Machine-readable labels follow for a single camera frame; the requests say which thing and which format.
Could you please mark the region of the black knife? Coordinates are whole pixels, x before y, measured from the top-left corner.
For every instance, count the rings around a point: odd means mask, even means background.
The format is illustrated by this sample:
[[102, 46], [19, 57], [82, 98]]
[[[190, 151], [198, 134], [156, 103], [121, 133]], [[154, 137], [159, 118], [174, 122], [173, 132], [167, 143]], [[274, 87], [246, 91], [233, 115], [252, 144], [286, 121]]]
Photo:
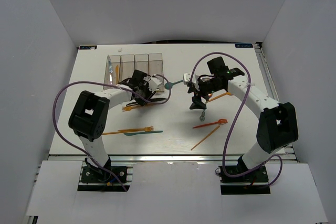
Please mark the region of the black knife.
[[[156, 103], [156, 102], [161, 102], [161, 101], [165, 101], [166, 100], [166, 98], [152, 98], [152, 99], [150, 99], [149, 101], [150, 102], [154, 102], [154, 103]], [[129, 106], [136, 106], [136, 105], [139, 105], [139, 103], [138, 102], [131, 102], [131, 103], [128, 103], [127, 105], [126, 105], [126, 107], [129, 107]]]

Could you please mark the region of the orange fork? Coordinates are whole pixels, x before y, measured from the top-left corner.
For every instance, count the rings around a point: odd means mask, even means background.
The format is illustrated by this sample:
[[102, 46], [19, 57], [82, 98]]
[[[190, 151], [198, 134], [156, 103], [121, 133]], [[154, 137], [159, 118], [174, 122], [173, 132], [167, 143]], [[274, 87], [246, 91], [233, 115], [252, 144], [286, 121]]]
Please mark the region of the orange fork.
[[150, 131], [153, 131], [153, 130], [154, 130], [153, 126], [147, 126], [147, 127], [143, 127], [143, 128], [136, 128], [136, 129], [118, 130], [118, 132], [123, 132], [123, 133], [139, 132], [139, 131], [150, 132]]
[[144, 105], [144, 106], [141, 106], [141, 105], [139, 105], [139, 104], [134, 105], [134, 106], [123, 106], [123, 107], [122, 107], [122, 112], [131, 111], [131, 110], [133, 110], [133, 109], [146, 108], [146, 107], [149, 107], [149, 106], [152, 106], [152, 104], [146, 104], [146, 105]]

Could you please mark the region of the teal plastic spoon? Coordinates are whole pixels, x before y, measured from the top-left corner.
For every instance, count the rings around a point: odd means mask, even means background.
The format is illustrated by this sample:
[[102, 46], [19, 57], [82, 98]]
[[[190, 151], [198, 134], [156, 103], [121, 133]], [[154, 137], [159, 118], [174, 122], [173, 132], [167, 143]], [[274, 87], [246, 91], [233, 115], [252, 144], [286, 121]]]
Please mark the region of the teal plastic spoon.
[[183, 80], [180, 80], [180, 81], [176, 81], [176, 82], [167, 82], [164, 87], [167, 89], [167, 90], [170, 90], [174, 85], [176, 84], [179, 84], [179, 83], [182, 83]]

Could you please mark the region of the orange plastic knife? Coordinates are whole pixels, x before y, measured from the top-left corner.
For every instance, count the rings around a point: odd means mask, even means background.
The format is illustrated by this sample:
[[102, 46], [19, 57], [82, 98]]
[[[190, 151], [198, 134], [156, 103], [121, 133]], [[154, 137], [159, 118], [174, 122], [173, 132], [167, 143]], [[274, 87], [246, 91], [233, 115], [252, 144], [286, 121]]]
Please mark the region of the orange plastic knife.
[[116, 83], [119, 82], [119, 65], [115, 67], [115, 76], [116, 76]]

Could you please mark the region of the teal plastic knife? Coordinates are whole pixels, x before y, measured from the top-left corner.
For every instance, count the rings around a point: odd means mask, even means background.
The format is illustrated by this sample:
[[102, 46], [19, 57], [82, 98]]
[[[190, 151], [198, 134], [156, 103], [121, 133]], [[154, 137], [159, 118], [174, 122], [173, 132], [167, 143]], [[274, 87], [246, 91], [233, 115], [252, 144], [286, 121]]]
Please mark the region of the teal plastic knife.
[[142, 131], [142, 132], [127, 132], [124, 133], [126, 136], [135, 136], [135, 135], [141, 135], [141, 134], [156, 134], [156, 133], [163, 133], [163, 131]]

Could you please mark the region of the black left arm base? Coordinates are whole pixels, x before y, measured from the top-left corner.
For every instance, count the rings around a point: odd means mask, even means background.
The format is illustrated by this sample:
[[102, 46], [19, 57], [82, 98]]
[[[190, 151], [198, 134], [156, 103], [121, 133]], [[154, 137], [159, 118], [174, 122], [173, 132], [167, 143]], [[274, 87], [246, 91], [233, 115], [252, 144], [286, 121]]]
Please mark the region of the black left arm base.
[[98, 168], [92, 168], [90, 164], [83, 162], [77, 191], [91, 192], [122, 192], [128, 191], [133, 176], [133, 167], [131, 166], [108, 166], [110, 170], [118, 177]]

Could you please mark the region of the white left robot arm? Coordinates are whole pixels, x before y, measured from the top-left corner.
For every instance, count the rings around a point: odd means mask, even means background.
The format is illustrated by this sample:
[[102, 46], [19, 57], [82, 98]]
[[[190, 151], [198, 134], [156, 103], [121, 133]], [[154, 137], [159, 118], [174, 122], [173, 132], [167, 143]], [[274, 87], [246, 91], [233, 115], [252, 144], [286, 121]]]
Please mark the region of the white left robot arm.
[[85, 151], [89, 153], [86, 163], [98, 181], [104, 182], [111, 175], [110, 158], [101, 137], [108, 111], [132, 100], [139, 105], [145, 105], [162, 84], [158, 77], [135, 70], [132, 77], [119, 82], [115, 88], [96, 93], [89, 91], [80, 93], [68, 125], [82, 141]]

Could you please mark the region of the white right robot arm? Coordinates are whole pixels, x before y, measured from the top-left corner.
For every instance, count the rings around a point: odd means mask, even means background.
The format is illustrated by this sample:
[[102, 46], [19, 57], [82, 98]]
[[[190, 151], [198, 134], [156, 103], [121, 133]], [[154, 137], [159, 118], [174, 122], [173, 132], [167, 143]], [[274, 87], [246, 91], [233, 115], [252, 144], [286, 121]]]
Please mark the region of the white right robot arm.
[[256, 143], [241, 156], [237, 162], [237, 173], [224, 174], [228, 177], [239, 177], [250, 181], [256, 170], [267, 163], [275, 154], [299, 138], [295, 107], [290, 103], [281, 103], [264, 94], [252, 84], [251, 75], [245, 66], [229, 68], [223, 60], [224, 53], [207, 62], [210, 76], [203, 80], [194, 71], [183, 76], [188, 92], [193, 94], [190, 109], [207, 108], [209, 95], [225, 90], [241, 101], [233, 119], [227, 139], [230, 138], [234, 126], [244, 106], [248, 107], [258, 119]]

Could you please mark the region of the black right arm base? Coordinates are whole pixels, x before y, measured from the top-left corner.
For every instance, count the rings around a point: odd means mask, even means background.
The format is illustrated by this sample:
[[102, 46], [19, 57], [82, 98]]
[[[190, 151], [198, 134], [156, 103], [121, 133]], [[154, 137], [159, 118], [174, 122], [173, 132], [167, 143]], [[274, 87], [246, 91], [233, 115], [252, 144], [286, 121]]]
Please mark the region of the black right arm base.
[[223, 167], [215, 169], [215, 174], [220, 177], [220, 192], [222, 195], [267, 195], [270, 194], [269, 178], [263, 166], [247, 175], [228, 177], [223, 172]]

